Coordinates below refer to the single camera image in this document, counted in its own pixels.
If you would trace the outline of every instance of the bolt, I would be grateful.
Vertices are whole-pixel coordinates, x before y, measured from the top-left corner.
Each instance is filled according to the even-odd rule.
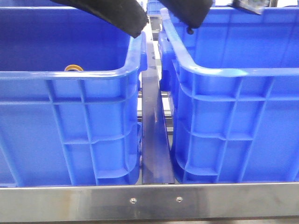
[[[136,203],[137,203],[137,199],[134,198],[134,197],[131,198],[131,199],[130,199],[130,203],[131,203],[131,204],[136,204]]]
[[[194,30],[191,27],[188,27],[187,28],[187,33],[192,35],[192,34],[194,34]]]
[[[177,197],[176,201],[177,201],[178,203],[181,203],[181,202],[183,201],[183,198],[182,198],[182,197]]]

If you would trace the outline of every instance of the blue plastic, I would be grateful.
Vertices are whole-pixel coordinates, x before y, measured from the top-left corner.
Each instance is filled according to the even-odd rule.
[[[148,15],[160,15],[160,9],[165,6],[158,0],[149,0],[146,6],[146,11]]]
[[[134,184],[144,35],[71,7],[0,7],[0,29],[0,186]]]
[[[176,178],[299,181],[299,8],[212,8],[193,35],[161,11]]]
[[[0,0],[1,7],[49,7],[65,6],[50,0]]]

